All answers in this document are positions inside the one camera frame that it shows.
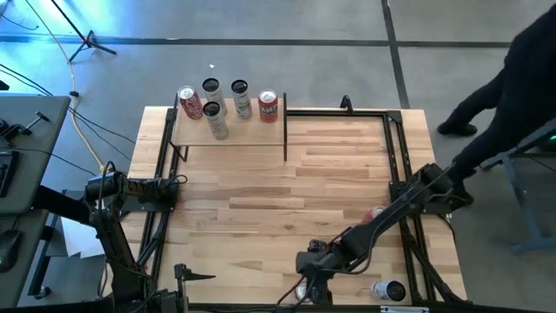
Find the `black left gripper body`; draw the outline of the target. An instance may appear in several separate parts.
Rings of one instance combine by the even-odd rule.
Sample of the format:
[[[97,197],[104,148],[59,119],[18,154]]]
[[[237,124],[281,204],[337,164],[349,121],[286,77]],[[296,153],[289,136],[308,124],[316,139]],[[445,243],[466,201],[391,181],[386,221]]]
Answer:
[[[148,305],[147,313],[185,313],[185,270],[186,266],[184,263],[178,263],[174,266],[177,290],[168,291],[164,289],[157,291]]]

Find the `red can with white label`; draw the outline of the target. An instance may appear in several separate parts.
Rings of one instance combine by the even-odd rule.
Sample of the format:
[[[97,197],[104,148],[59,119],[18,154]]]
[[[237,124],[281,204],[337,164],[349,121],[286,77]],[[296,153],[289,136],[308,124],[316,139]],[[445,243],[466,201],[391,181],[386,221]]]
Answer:
[[[295,287],[295,298],[299,303],[311,303],[312,284],[302,282]]]

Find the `tall beige slim can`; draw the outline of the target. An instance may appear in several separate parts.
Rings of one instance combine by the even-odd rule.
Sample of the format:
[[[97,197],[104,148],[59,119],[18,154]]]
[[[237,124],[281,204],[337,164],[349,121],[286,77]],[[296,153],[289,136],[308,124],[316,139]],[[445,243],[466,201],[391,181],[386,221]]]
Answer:
[[[222,114],[226,116],[228,110],[219,81],[213,77],[207,78],[203,81],[202,88],[204,90],[206,99],[209,102],[218,103],[221,107]]]
[[[207,102],[203,105],[203,114],[214,138],[217,140],[226,139],[228,137],[228,126],[221,105],[217,102]]]

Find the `orange Fanta can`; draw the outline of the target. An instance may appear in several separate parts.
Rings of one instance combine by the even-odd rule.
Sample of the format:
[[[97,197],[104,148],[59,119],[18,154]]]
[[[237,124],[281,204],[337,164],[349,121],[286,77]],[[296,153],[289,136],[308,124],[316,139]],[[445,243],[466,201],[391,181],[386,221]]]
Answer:
[[[258,96],[260,118],[264,123],[273,123],[278,117],[278,97],[271,89],[262,90]]]

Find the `red Coca-Cola can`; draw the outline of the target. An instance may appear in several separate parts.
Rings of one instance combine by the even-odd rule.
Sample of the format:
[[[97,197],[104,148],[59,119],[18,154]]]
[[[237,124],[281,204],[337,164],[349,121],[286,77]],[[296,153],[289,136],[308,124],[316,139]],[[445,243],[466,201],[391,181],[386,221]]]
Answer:
[[[199,120],[203,117],[201,100],[192,86],[182,86],[178,90],[177,96],[180,105],[189,118]]]

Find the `tall white blue can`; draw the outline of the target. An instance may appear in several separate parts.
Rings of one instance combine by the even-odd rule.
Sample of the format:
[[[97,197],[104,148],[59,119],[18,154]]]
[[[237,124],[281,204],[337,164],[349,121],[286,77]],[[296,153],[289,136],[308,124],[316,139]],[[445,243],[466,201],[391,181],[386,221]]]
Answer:
[[[232,82],[231,90],[235,103],[235,110],[239,118],[249,119],[252,117],[252,107],[248,95],[248,83],[238,79]]]

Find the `tall white black can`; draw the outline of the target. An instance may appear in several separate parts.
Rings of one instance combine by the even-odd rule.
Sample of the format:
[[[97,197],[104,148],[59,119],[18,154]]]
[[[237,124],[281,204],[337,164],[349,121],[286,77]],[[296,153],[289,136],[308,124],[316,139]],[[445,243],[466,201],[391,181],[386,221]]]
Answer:
[[[371,294],[385,301],[401,302],[407,292],[404,285],[395,280],[375,282],[371,287]]]

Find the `white label strip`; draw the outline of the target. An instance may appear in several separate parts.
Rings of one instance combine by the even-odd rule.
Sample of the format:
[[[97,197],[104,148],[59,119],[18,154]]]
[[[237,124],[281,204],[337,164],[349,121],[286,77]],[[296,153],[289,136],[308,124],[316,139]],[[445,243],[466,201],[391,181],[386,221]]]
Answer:
[[[430,313],[430,311],[426,307],[380,306],[380,313]]]

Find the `black support beam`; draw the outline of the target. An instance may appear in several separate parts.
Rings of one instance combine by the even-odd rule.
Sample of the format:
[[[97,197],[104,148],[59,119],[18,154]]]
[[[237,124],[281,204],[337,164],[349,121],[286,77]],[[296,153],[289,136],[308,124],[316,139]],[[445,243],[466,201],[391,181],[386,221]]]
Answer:
[[[32,208],[47,210],[50,213],[90,226],[90,208],[84,196],[76,197],[76,192],[63,194],[40,185],[34,195]]]

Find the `black computer mouse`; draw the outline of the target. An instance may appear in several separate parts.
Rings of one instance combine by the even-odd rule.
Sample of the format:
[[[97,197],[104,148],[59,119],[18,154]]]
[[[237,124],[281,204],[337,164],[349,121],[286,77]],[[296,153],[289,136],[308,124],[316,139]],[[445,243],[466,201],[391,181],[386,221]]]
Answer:
[[[0,233],[0,273],[10,271],[17,262],[21,238],[20,230],[6,230]]]

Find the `grey desk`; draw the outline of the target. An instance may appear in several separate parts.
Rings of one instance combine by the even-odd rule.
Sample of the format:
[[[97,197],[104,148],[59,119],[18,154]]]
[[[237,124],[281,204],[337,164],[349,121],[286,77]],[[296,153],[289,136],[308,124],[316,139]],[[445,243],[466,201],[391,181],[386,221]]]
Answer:
[[[17,306],[30,271],[48,216],[47,211],[33,210],[31,205],[69,103],[67,96],[0,96],[0,118],[10,124],[30,126],[31,131],[12,140],[20,157],[7,196],[0,197],[0,233],[10,229],[22,232],[17,261],[9,271],[0,273],[0,309]]]

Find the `blue-grey metal table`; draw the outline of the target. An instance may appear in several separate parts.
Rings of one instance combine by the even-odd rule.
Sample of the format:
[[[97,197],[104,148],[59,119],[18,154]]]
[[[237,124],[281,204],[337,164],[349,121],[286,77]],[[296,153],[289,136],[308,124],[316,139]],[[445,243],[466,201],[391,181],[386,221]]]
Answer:
[[[517,199],[525,218],[526,229],[529,235],[529,241],[525,243],[515,243],[511,245],[511,250],[516,253],[524,253],[530,251],[556,249],[556,236],[545,235],[540,228],[539,219],[533,208],[533,203],[527,199],[527,191],[525,185],[519,180],[514,160],[518,158],[528,158],[536,162],[541,167],[556,172],[556,169],[542,163],[539,157],[556,157],[556,151],[534,152],[529,150],[541,145],[542,143],[556,144],[556,128],[547,130],[540,135],[534,136],[529,142],[520,143],[509,152],[503,152],[498,156],[487,161],[485,165],[481,165],[482,171],[489,171],[497,165],[501,165],[513,187],[513,193]]]

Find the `black desk clamp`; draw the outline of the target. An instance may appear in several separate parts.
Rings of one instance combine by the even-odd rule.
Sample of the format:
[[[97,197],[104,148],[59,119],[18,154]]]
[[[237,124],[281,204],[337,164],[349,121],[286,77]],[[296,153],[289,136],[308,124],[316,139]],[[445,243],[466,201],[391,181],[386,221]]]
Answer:
[[[30,135],[32,133],[30,129],[40,121],[49,122],[50,119],[40,111],[36,112],[36,118],[27,125],[22,125],[20,123],[9,124],[4,119],[0,118],[0,138],[6,143],[11,144],[11,141],[19,135]]]

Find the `black tripod stand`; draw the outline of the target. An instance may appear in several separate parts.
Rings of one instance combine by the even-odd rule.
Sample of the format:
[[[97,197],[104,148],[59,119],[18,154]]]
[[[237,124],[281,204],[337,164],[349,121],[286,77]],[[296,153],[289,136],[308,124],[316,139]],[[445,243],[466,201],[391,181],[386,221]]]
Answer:
[[[98,50],[102,50],[104,52],[107,52],[111,55],[116,55],[117,52],[115,50],[109,49],[105,46],[102,46],[101,44],[99,44],[96,40],[96,34],[93,30],[90,30],[88,32],[88,34],[85,36],[76,26],[75,24],[70,20],[70,18],[66,15],[66,13],[62,10],[62,8],[57,4],[57,2],[55,0],[50,0],[52,2],[52,4],[56,7],[56,9],[58,10],[58,12],[63,16],[63,18],[66,20],[66,22],[69,24],[69,26],[72,28],[72,30],[79,36],[79,38],[81,39],[81,45],[79,46],[79,48],[73,53],[73,55],[69,58],[69,63],[72,63],[73,60],[76,58],[76,56],[82,52],[83,50],[87,50],[87,49],[98,49]]]

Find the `person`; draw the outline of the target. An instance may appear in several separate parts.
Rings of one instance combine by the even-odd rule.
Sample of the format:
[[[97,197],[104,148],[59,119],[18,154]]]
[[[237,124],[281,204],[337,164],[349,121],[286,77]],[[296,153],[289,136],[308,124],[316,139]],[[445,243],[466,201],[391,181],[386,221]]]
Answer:
[[[556,4],[513,39],[502,70],[459,103],[438,131],[471,136],[473,118],[490,109],[496,110],[492,122],[453,159],[448,176],[455,182],[556,117]]]

